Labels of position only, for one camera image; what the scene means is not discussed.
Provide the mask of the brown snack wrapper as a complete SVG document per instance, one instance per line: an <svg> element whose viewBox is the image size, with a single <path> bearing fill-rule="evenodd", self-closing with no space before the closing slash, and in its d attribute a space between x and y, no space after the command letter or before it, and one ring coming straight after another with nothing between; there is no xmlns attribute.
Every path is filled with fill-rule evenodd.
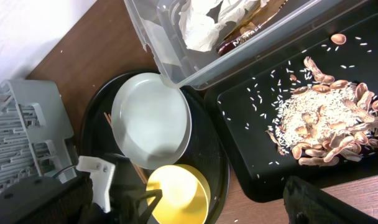
<svg viewBox="0 0 378 224"><path fill-rule="evenodd" d="M257 3L239 24L218 44L216 51L223 56L255 36L286 5L288 0L271 0L262 6Z"/></svg>

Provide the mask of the rice and peanut shell scraps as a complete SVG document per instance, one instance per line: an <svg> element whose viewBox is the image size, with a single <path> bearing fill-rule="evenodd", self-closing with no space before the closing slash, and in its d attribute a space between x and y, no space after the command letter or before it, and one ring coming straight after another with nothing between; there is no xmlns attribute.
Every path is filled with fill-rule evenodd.
<svg viewBox="0 0 378 224"><path fill-rule="evenodd" d="M290 175L325 171L301 166L292 156L295 145L311 141L297 133L305 125L303 115L316 121L313 142L321 143L334 135L333 124L360 123L344 104L355 99L358 84L366 82L378 98L378 35L352 31L347 38L343 46L322 41L265 70L251 68L247 80L218 95L237 174L253 184L272 185Z"/></svg>

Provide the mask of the white paper napkin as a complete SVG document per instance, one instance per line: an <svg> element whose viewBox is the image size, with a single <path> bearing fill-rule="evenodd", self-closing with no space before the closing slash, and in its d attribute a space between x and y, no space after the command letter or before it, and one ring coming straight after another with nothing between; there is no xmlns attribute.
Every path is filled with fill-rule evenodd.
<svg viewBox="0 0 378 224"><path fill-rule="evenodd" d="M237 23L251 9L269 5L269 0L187 0L178 22L186 48L210 51L228 22Z"/></svg>

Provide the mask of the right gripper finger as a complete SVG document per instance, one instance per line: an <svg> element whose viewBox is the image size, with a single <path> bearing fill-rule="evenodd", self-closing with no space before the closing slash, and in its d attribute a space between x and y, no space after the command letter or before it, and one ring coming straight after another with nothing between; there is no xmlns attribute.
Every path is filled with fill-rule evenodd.
<svg viewBox="0 0 378 224"><path fill-rule="evenodd" d="M378 219L296 176L287 179L283 202L290 224L378 224Z"/></svg>

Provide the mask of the grey round plate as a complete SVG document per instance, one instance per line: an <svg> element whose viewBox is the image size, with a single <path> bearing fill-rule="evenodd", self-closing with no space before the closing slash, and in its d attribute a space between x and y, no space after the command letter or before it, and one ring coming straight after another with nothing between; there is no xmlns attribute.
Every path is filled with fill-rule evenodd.
<svg viewBox="0 0 378 224"><path fill-rule="evenodd" d="M140 73L118 89L111 109L114 139L135 165L150 170L172 165L190 142L191 112L181 90L156 73Z"/></svg>

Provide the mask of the yellow bowl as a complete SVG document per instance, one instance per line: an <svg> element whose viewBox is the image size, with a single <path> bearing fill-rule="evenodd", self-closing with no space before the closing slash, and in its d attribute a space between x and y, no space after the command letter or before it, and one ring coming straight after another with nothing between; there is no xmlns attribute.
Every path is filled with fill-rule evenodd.
<svg viewBox="0 0 378 224"><path fill-rule="evenodd" d="M147 190L161 190L152 216L159 224L204 224L211 200L205 176L186 165L162 166L150 175Z"/></svg>

